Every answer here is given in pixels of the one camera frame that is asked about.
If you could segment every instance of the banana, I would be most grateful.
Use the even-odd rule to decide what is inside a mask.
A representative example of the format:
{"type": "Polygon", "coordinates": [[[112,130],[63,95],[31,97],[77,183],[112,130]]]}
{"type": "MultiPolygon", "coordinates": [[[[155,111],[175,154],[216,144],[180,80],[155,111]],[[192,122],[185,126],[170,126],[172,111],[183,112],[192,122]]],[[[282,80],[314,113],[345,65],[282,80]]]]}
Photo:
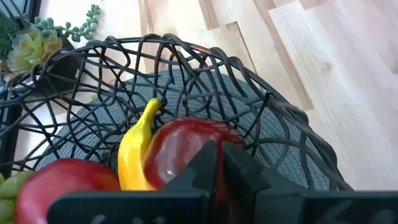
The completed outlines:
{"type": "Polygon", "coordinates": [[[118,152],[118,176],[121,190],[153,190],[144,175],[144,160],[152,139],[151,126],[161,107],[160,99],[153,98],[138,122],[123,136],[118,152]]]}

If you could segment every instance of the woven metal basket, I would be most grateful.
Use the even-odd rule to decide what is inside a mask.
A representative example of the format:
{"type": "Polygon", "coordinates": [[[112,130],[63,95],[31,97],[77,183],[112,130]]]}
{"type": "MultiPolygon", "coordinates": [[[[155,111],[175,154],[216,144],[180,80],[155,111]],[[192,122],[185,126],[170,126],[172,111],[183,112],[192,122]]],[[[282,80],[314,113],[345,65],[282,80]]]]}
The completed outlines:
{"type": "Polygon", "coordinates": [[[115,169],[123,134],[140,117],[147,101],[158,97],[164,105],[154,131],[182,116],[223,121],[245,138],[248,153],[296,184],[316,190],[351,189],[337,169],[333,148],[312,131],[301,109],[244,67],[240,59],[171,34],[108,37],[80,49],[59,50],[46,64],[9,82],[7,89],[11,97],[0,101],[0,108],[22,108],[23,113],[2,124],[0,138],[23,130],[42,134],[43,141],[29,149],[25,158],[3,161],[2,169],[39,170],[64,157],[89,159],[115,169]],[[148,45],[153,54],[145,51],[148,45]],[[124,64],[110,57],[110,52],[123,55],[124,64]],[[53,73],[66,60],[80,62],[75,78],[53,73]],[[43,80],[51,91],[40,89],[43,80]],[[61,92],[53,80],[74,86],[61,92]],[[25,91],[21,93],[17,86],[25,91]],[[94,97],[81,100],[85,95],[94,97]],[[51,124],[40,122],[39,108],[48,111],[51,124]],[[56,118],[60,110],[66,114],[63,122],[56,118]],[[25,123],[26,118],[35,122],[25,123]],[[41,147],[46,149],[37,156],[41,147]]]}

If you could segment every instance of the potted plant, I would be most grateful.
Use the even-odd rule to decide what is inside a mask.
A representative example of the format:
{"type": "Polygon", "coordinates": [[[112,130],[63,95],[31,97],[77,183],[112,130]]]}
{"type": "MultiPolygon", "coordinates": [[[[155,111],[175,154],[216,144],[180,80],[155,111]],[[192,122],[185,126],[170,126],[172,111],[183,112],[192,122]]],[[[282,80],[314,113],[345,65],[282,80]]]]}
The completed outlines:
{"type": "Polygon", "coordinates": [[[39,75],[41,68],[35,70],[34,75],[40,86],[34,86],[27,73],[32,70],[32,67],[45,63],[58,49],[74,49],[68,37],[75,42],[80,42],[82,37],[91,40],[98,28],[100,7],[91,5],[91,9],[86,14],[88,18],[80,28],[72,27],[69,22],[62,27],[54,26],[52,18],[36,17],[34,23],[31,23],[22,15],[13,0],[9,1],[17,15],[12,13],[5,1],[7,0],[0,0],[0,5],[5,8],[5,12],[0,11],[0,81],[2,85],[10,87],[10,83],[14,84],[11,86],[19,94],[32,89],[32,96],[47,96],[54,94],[49,87],[48,78],[52,85],[57,87],[57,91],[64,92],[73,89],[75,86],[73,80],[80,66],[80,62],[73,57],[67,57],[49,67],[48,72],[55,76],[43,78],[39,75]],[[68,82],[57,77],[68,78],[72,81],[68,82]]]}

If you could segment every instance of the fruit basket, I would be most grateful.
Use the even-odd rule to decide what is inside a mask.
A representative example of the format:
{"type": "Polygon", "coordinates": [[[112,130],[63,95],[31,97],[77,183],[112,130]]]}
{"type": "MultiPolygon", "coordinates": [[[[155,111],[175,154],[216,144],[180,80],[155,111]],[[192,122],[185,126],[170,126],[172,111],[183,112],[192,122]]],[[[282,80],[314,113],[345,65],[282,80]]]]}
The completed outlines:
{"type": "Polygon", "coordinates": [[[108,37],[80,49],[58,50],[44,65],[7,83],[7,91],[12,97],[0,101],[0,108],[21,108],[22,115],[3,123],[0,136],[18,130],[42,139],[30,144],[24,157],[2,162],[2,170],[40,170],[68,157],[116,170],[123,135],[147,102],[159,98],[162,107],[153,132],[180,117],[222,121],[238,130],[252,157],[296,184],[315,190],[350,189],[338,171],[333,148],[312,131],[301,109],[237,57],[172,34],[108,37]],[[116,60],[112,55],[123,57],[116,60]],[[75,79],[52,73],[54,65],[71,58],[80,62],[75,79]],[[58,91],[51,83],[54,78],[74,84],[74,89],[58,91]],[[35,87],[45,79],[55,94],[35,87]],[[19,92],[21,86],[28,90],[19,92]],[[38,113],[43,111],[50,123],[40,121],[38,113]]]}

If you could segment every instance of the wooden floor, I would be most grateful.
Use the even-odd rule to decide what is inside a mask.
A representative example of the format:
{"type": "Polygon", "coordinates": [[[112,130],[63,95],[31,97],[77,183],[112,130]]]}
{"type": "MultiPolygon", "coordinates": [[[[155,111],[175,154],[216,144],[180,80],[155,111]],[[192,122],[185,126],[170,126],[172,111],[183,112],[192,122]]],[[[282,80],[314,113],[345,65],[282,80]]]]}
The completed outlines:
{"type": "Polygon", "coordinates": [[[92,3],[97,39],[172,33],[241,58],[307,112],[349,184],[398,189],[398,1],[42,0],[41,15],[82,24],[92,3]]]}

